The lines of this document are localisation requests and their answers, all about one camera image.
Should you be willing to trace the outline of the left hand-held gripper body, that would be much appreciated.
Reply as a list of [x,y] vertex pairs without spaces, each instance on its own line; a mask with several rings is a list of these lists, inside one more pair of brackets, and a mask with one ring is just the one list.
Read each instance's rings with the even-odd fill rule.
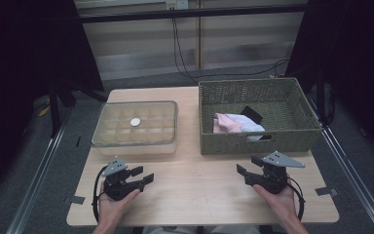
[[116,156],[101,174],[105,178],[103,182],[105,194],[115,201],[120,201],[135,189],[142,191],[144,188],[142,180],[127,182],[127,179],[131,177],[131,170],[123,160]]

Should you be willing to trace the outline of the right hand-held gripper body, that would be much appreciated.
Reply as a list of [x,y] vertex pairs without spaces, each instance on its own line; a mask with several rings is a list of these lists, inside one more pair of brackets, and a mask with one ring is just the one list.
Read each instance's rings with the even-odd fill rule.
[[244,177],[244,182],[250,186],[253,186],[254,184],[261,185],[272,194],[279,194],[287,186],[288,175],[286,169],[288,167],[305,167],[303,163],[298,162],[278,151],[275,151],[260,159],[264,162],[264,166],[260,167],[263,174],[258,175],[247,172],[247,175]]

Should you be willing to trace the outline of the white sock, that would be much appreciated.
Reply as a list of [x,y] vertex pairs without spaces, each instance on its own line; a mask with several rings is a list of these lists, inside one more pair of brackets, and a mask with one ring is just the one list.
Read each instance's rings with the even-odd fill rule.
[[229,114],[228,117],[234,120],[235,122],[239,123],[241,125],[241,130],[243,132],[251,131],[255,127],[255,123],[244,115]]
[[[265,129],[256,123],[253,122],[246,122],[241,124],[240,129],[243,133],[250,133],[250,132],[264,132]],[[247,138],[248,141],[257,141],[260,140],[262,136],[249,136]]]

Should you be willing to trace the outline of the pink sock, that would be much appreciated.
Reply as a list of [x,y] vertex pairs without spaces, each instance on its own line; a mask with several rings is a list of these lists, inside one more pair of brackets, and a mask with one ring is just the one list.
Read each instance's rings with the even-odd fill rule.
[[215,113],[213,118],[213,132],[215,134],[228,132],[229,118],[222,113]]
[[227,133],[239,133],[241,131],[240,124],[229,118],[228,132]]

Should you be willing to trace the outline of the black sock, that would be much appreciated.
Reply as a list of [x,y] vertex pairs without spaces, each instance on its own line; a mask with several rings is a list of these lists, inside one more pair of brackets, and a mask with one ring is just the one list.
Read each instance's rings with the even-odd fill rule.
[[263,117],[248,105],[242,110],[241,114],[258,125],[260,125],[263,120]]

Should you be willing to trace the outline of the green woven basket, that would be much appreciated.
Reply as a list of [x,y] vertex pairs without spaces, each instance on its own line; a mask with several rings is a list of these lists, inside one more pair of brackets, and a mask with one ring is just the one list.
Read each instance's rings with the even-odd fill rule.
[[[239,114],[250,107],[262,132],[216,134],[216,113]],[[304,152],[321,126],[294,78],[204,81],[199,84],[200,141],[204,155]]]

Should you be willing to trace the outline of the person's left hand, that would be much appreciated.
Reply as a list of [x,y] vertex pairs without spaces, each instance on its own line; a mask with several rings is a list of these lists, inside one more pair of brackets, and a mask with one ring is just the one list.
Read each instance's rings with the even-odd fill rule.
[[115,201],[105,194],[103,187],[100,187],[100,194],[98,196],[99,215],[97,225],[118,227],[118,224],[123,218],[128,206],[139,194],[140,190],[135,189],[124,199]]

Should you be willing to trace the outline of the person's right hand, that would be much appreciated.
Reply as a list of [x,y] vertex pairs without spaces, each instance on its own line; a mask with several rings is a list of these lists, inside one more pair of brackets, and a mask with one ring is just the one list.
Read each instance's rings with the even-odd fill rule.
[[286,187],[279,194],[272,194],[258,184],[254,185],[253,189],[268,203],[280,225],[286,226],[298,219],[294,203],[294,193],[290,188]]

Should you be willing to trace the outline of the black tape strip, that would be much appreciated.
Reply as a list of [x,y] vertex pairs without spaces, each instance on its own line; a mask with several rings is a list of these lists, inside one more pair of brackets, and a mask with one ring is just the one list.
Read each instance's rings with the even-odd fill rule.
[[337,196],[339,194],[336,188],[331,188],[331,187],[317,188],[316,193],[318,196],[330,195],[331,197]]
[[81,196],[66,196],[63,199],[64,204],[78,204],[83,205],[85,202],[85,198]]

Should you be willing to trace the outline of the black stand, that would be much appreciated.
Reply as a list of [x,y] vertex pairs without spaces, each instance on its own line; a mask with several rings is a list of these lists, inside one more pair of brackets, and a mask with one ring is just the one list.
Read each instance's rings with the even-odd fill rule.
[[326,127],[334,118],[335,94],[331,86],[325,82],[324,73],[322,71],[318,74],[316,91],[318,118],[321,124]]
[[55,137],[61,128],[58,102],[61,101],[65,106],[73,107],[76,103],[76,98],[72,94],[73,91],[81,92],[84,95],[101,102],[107,101],[107,97],[91,90],[90,88],[86,88],[83,84],[68,79],[52,79],[49,86],[52,137]]

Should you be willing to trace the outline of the black metal crossbar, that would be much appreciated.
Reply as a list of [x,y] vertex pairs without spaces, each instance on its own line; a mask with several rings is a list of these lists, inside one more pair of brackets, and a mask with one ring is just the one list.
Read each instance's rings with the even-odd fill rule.
[[237,8],[211,8],[193,10],[165,10],[156,12],[140,12],[126,14],[101,14],[83,15],[77,18],[80,23],[99,23],[111,21],[134,21],[134,20],[165,20],[165,19],[186,19],[200,17],[223,17],[241,15],[281,14],[306,12],[307,4],[292,5],[269,5],[257,7]]

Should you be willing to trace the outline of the metal floor rail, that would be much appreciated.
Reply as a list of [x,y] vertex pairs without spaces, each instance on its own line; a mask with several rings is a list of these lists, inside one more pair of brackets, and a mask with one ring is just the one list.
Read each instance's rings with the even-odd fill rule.
[[374,141],[342,104],[335,105],[313,153],[339,219],[308,228],[318,234],[374,234]]
[[65,115],[61,119],[59,130],[51,137],[45,154],[40,165],[31,180],[31,183],[6,231],[6,234],[22,234],[25,225],[29,219],[32,209],[36,203],[37,196],[41,190],[45,176],[48,173],[49,166],[58,150],[60,142],[65,132],[65,126],[70,119],[72,109],[68,108]]

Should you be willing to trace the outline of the white wall outlet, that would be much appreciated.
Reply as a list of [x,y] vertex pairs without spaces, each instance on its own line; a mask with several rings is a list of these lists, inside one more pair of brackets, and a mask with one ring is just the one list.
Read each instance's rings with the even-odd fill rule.
[[188,0],[167,0],[166,8],[168,10],[188,10],[189,2]]

